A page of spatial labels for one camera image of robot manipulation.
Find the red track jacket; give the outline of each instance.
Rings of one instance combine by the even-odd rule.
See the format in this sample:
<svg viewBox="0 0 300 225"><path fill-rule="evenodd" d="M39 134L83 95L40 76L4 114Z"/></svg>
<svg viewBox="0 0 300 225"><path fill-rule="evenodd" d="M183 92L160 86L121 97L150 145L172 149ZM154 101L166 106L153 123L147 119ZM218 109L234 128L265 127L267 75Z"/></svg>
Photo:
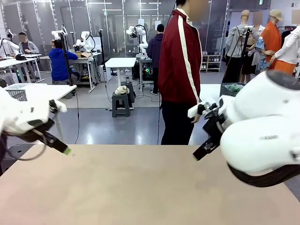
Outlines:
<svg viewBox="0 0 300 225"><path fill-rule="evenodd" d="M159 62L162 102L193 107L199 103L202 48L198 29L182 9L173 11L165 29Z"/></svg>

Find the blue jacket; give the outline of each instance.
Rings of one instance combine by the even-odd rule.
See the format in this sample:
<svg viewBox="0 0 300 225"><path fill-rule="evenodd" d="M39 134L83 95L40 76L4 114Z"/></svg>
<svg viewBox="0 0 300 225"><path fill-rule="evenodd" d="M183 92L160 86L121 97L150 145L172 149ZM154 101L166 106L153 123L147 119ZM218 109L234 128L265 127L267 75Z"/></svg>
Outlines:
<svg viewBox="0 0 300 225"><path fill-rule="evenodd" d="M49 52L49 58L52 62L52 80L64 81L68 79L64 52L62 49L54 48ZM78 59L77 55L67 51L68 60Z"/></svg>
<svg viewBox="0 0 300 225"><path fill-rule="evenodd" d="M149 58L152 58L152 66L154 68L159 67L159 56L161 44L163 42L163 35L164 34L157 34L154 38L152 38L147 49L147 55Z"/></svg>

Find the black basket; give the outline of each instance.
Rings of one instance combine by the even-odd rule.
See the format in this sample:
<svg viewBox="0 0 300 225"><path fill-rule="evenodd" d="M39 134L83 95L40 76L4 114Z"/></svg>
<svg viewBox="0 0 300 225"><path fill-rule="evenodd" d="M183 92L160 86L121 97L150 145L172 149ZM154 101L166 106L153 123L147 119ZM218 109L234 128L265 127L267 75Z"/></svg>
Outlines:
<svg viewBox="0 0 300 225"><path fill-rule="evenodd" d="M9 93L9 95L12 98L17 99L20 102L27 102L25 90L6 90L6 91Z"/></svg>
<svg viewBox="0 0 300 225"><path fill-rule="evenodd" d="M229 96L235 97L238 94L238 92L232 92L226 88L226 85L230 85L230 84L239 84L239 85L245 86L244 83L222 83L221 88L220 88L220 96L229 95Z"/></svg>

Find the beige tabletop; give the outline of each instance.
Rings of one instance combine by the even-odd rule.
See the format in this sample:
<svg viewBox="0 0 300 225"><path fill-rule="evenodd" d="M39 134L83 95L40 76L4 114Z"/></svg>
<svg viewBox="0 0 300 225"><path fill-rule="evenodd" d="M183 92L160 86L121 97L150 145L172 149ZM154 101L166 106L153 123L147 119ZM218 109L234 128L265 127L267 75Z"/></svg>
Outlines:
<svg viewBox="0 0 300 225"><path fill-rule="evenodd" d="M297 224L300 204L284 184L248 186L218 150L196 162L196 148L76 145L69 156L48 149L0 177L0 224Z"/></svg>

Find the orange shirt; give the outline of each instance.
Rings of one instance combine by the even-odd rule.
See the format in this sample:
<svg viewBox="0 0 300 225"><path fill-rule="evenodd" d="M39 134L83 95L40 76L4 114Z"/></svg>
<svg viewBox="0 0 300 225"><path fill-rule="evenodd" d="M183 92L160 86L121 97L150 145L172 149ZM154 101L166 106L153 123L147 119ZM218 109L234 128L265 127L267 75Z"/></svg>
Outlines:
<svg viewBox="0 0 300 225"><path fill-rule="evenodd" d="M277 52L281 49L281 35L276 25L269 22L262 33L263 41L266 45L266 50ZM272 56L267 55L267 62L270 62Z"/></svg>

